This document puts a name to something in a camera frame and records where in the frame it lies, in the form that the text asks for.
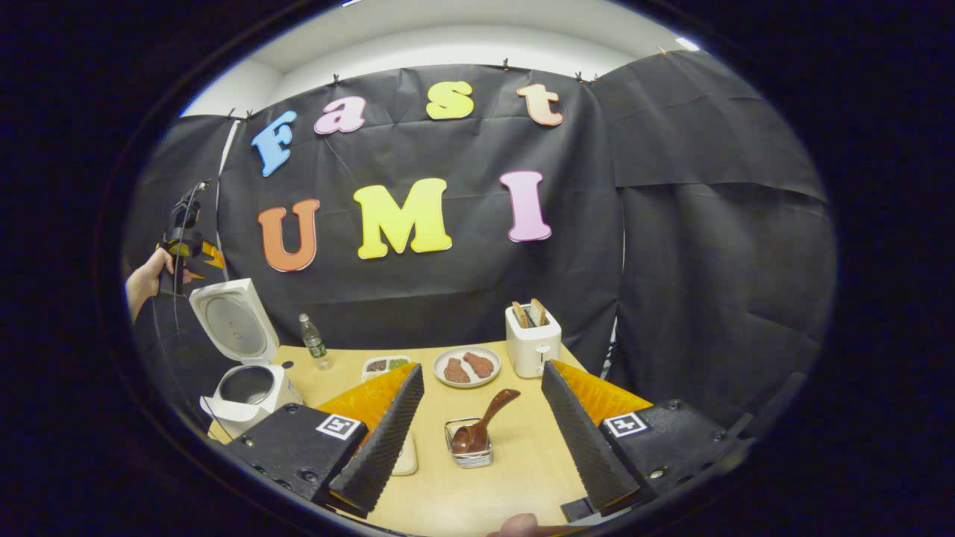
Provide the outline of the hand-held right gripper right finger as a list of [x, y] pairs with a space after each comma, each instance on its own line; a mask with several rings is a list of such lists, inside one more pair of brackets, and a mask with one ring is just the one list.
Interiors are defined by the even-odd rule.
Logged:
[[753, 443], [686, 402], [653, 405], [560, 361], [546, 361], [542, 393], [603, 515], [686, 493], [740, 465]]

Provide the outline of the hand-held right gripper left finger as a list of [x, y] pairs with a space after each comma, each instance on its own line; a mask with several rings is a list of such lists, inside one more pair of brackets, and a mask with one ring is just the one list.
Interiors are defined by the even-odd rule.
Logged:
[[318, 506], [361, 518], [375, 509], [425, 392], [408, 363], [318, 408], [290, 402], [225, 450]]

